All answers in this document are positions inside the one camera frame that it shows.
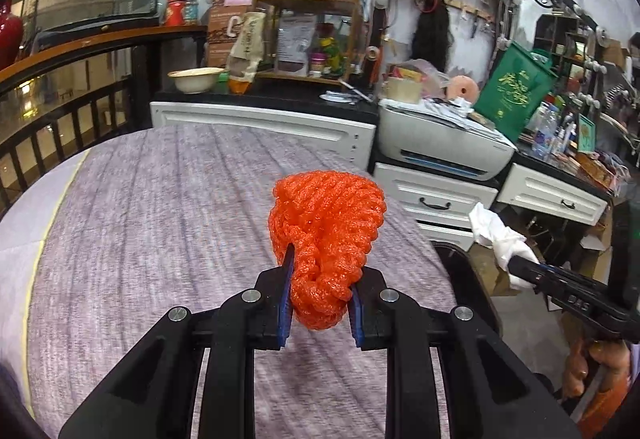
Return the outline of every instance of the red vase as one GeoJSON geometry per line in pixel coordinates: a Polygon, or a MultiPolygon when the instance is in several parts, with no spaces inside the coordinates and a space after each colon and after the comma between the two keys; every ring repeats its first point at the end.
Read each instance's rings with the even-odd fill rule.
{"type": "Polygon", "coordinates": [[[11,2],[0,6],[0,69],[15,62],[22,42],[22,19],[11,12],[11,2]]]}

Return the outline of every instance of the white bowl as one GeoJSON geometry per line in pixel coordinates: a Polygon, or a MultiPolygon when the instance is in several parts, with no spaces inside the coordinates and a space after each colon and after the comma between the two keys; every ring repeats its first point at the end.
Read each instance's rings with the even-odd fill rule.
{"type": "Polygon", "coordinates": [[[185,94],[197,94],[210,90],[225,69],[202,67],[201,69],[176,70],[167,76],[174,79],[175,86],[185,94]]]}

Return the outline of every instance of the gray wood-grain tablecloth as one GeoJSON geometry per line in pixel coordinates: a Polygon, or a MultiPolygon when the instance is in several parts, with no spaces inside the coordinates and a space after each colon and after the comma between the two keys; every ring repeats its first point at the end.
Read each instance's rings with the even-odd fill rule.
{"type": "MultiPolygon", "coordinates": [[[[44,430],[57,437],[169,308],[218,307],[275,266],[267,226],[273,185],[315,169],[364,173],[299,139],[224,125],[169,126],[91,149],[33,282],[26,370],[44,430]]],[[[398,202],[386,202],[367,265],[425,307],[449,311],[454,296],[433,248],[398,202]]],[[[385,379],[385,353],[359,351],[348,319],[322,332],[294,321],[285,349],[256,353],[257,436],[381,438],[385,379]]]]}

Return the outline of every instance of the wooden handrail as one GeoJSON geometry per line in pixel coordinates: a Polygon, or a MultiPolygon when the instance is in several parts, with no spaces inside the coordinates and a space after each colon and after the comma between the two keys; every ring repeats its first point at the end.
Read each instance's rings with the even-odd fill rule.
{"type": "Polygon", "coordinates": [[[158,26],[105,32],[73,40],[28,56],[0,70],[0,96],[47,70],[62,67],[73,61],[95,56],[102,52],[142,45],[146,42],[189,36],[204,37],[206,34],[207,26],[205,25],[158,26]]]}

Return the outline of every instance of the orange foam net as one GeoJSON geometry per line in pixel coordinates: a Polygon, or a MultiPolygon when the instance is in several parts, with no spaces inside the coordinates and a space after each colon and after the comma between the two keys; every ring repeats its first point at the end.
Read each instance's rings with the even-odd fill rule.
{"type": "Polygon", "coordinates": [[[362,277],[384,222],[385,196],[364,177],[320,170],[279,180],[273,196],[269,232],[278,262],[289,243],[296,250],[294,313],[308,329],[333,327],[347,310],[349,287],[362,277]]]}

